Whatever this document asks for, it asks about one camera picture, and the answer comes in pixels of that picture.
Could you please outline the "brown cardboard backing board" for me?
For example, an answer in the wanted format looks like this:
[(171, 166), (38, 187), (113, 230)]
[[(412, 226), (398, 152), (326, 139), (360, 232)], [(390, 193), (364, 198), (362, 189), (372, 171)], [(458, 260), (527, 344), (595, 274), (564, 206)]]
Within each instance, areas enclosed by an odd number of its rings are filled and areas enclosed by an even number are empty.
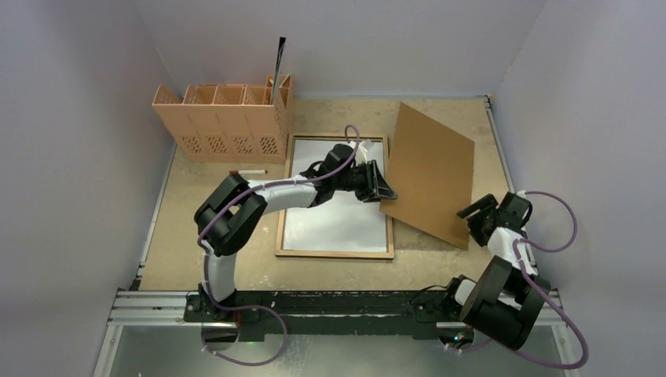
[(469, 231), (457, 213), (471, 204), (474, 142), (401, 103), (385, 179), (397, 194), (379, 209), (460, 249)]

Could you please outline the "landscape photo print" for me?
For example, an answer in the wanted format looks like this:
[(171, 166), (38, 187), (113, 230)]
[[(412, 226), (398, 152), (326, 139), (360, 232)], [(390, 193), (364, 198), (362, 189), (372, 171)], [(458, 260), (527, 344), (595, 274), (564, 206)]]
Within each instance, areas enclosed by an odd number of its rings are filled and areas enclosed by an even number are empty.
[[(383, 137), (371, 137), (371, 156), (384, 174)], [(296, 137), (288, 177), (323, 160), (344, 138)], [(282, 251), (389, 254), (387, 217), (379, 202), (362, 203), (352, 192), (336, 192), (330, 200), (311, 209), (290, 208), (284, 212)]]

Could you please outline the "wooden picture frame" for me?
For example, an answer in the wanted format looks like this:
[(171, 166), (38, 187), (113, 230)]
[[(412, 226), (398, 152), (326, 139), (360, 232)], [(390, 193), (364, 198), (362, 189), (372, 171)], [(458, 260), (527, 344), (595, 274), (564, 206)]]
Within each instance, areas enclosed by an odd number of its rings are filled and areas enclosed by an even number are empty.
[[(299, 133), (293, 133), (289, 137), (288, 141), (288, 146), (287, 146), (287, 161), (285, 163), (285, 173), (284, 175), (289, 178), (287, 175), (289, 174), (289, 168), (291, 164), (291, 153), (292, 153), (292, 148), (293, 148), (293, 143), (296, 137), (324, 137), (324, 138), (344, 138), (342, 134), (316, 134), (316, 133), (305, 133), (305, 132), (299, 132)], [(389, 254), (372, 254), (372, 253), (351, 253), (351, 252), (327, 252), (319, 255), (314, 255), (312, 252), (306, 252), (306, 251), (282, 251), (280, 249), (281, 245), (281, 237), (282, 237), (282, 230), (284, 226), (284, 212), (285, 210), (281, 210), (278, 212), (278, 226), (277, 226), (277, 239), (276, 239), (276, 252), (275, 255), (277, 257), (296, 257), (296, 258), (345, 258), (345, 259), (376, 259), (376, 260), (392, 260), (394, 258), (394, 226), (393, 226), (393, 219), (386, 215), (387, 217), (387, 225), (388, 225), (388, 246), (389, 246)]]

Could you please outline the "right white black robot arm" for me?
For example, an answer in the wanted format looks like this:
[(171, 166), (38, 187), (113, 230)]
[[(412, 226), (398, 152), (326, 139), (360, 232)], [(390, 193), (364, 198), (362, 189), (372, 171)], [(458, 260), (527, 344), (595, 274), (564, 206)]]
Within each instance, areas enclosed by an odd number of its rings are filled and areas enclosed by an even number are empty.
[(529, 264), (526, 248), (514, 249), (526, 237), (531, 213), (532, 204), (511, 192), (500, 202), (488, 194), (460, 210), (457, 216), (467, 221), (471, 238), (492, 259), (476, 281), (463, 275), (451, 279), (441, 298), (446, 317), (460, 319), (510, 350), (522, 348), (544, 305), (531, 284), (551, 289)]

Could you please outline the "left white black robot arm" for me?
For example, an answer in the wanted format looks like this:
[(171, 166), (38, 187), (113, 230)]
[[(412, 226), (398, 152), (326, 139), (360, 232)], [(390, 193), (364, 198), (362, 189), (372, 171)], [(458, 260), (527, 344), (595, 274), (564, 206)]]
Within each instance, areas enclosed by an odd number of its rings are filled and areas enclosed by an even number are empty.
[(264, 215), (318, 207), (337, 192), (351, 192), (362, 203), (397, 199), (376, 161), (356, 162), (357, 151), (336, 144), (324, 159), (292, 178), (250, 183), (240, 174), (230, 174), (222, 181), (194, 215), (204, 256), (199, 292), (206, 295), (207, 315), (216, 321), (232, 316), (236, 255)]

